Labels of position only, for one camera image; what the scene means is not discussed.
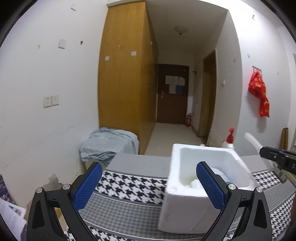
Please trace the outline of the red hanging bag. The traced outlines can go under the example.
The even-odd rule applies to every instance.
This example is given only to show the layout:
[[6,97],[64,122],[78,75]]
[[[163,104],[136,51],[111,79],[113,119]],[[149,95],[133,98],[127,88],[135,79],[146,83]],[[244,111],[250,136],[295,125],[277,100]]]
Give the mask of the red hanging bag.
[[259,115],[261,117],[269,118],[270,105],[269,105],[269,100],[266,96],[266,85],[262,80],[262,76],[259,71],[254,71],[252,73],[252,76],[248,85],[248,91],[253,96],[255,96],[260,100]]

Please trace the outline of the brown cardboard tube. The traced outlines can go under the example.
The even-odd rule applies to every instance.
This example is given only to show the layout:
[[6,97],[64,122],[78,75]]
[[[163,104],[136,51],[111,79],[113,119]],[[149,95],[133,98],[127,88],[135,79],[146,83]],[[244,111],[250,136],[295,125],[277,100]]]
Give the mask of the brown cardboard tube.
[[281,132],[280,139],[280,149],[287,150],[288,149],[288,128],[283,128]]

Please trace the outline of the wooden wardrobe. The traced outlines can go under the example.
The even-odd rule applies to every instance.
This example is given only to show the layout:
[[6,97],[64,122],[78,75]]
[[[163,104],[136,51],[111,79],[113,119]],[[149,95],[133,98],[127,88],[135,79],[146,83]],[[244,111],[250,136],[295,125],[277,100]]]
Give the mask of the wooden wardrobe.
[[141,155],[147,149],[156,122],[152,34],[145,1],[111,6],[99,56],[99,125],[135,133]]

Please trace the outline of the red fire extinguisher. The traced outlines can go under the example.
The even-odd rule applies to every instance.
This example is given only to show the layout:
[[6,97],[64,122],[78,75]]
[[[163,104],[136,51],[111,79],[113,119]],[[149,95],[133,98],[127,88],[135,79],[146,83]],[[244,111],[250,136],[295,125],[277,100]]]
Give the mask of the red fire extinguisher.
[[192,122],[192,114],[189,113],[186,116],[186,127],[191,127],[191,122]]

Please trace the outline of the papers on floor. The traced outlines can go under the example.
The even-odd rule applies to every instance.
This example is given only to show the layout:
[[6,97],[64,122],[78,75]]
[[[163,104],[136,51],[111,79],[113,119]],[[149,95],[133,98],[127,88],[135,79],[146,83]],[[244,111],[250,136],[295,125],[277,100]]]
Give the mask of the papers on floor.
[[23,218],[25,212],[24,208],[1,199],[1,216],[17,240],[21,240],[23,228],[27,223]]

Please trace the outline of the grey blue cloth pile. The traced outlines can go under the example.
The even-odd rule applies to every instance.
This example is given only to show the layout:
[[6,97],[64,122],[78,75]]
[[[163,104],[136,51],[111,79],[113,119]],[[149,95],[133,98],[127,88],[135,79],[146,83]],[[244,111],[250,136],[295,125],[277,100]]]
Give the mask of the grey blue cloth pile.
[[102,127],[93,132],[79,147],[83,162],[95,159],[106,165],[118,153],[137,155],[138,151],[139,140],[136,134],[108,127]]

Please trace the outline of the white wall switch plate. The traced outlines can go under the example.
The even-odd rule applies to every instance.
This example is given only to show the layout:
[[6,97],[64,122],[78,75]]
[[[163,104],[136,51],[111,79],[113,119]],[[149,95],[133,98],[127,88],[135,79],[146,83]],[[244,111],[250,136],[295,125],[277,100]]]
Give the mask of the white wall switch plate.
[[58,43],[58,48],[65,49],[66,47],[66,40],[60,39]]

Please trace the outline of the dark brown door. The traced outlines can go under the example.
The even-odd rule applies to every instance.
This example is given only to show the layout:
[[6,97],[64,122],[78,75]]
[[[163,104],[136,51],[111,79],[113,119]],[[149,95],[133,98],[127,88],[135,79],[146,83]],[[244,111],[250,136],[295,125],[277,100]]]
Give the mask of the dark brown door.
[[189,93],[189,66],[158,65],[157,122],[184,125]]

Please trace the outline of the white pump lotion bottle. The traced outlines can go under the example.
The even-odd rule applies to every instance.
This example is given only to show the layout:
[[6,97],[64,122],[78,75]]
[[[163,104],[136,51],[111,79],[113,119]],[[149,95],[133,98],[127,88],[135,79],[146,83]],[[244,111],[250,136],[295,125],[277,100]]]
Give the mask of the white pump lotion bottle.
[[222,143],[223,148],[232,149],[234,150],[234,128],[229,128],[229,135],[227,136],[226,140]]

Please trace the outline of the double wall socket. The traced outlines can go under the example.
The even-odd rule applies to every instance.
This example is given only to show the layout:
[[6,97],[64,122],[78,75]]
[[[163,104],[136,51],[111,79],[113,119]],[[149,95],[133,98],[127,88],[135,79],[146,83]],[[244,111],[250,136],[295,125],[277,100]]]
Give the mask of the double wall socket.
[[48,96],[43,98],[43,107],[44,108],[49,108],[52,106],[59,105],[59,96]]

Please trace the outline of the houndstooth table mat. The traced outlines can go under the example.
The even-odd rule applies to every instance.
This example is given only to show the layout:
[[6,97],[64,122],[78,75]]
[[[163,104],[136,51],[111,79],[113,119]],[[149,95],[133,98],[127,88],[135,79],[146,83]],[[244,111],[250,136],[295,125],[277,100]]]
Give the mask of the houndstooth table mat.
[[201,240],[219,210],[202,187],[105,170],[79,214],[96,240]]

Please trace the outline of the side wooden door frame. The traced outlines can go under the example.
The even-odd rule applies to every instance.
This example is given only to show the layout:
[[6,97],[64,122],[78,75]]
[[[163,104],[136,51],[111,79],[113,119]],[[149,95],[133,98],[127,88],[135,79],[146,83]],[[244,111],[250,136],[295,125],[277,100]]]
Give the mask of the side wooden door frame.
[[212,128],[217,90],[216,49],[203,59],[202,101],[198,137],[207,144]]

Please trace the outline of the ceiling lamp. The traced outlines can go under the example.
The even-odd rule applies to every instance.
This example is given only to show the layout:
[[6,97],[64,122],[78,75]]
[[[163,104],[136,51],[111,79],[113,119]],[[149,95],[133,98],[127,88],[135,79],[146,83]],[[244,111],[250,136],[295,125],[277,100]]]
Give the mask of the ceiling lamp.
[[181,36],[182,34],[188,32],[189,29],[185,26],[177,26],[174,30]]

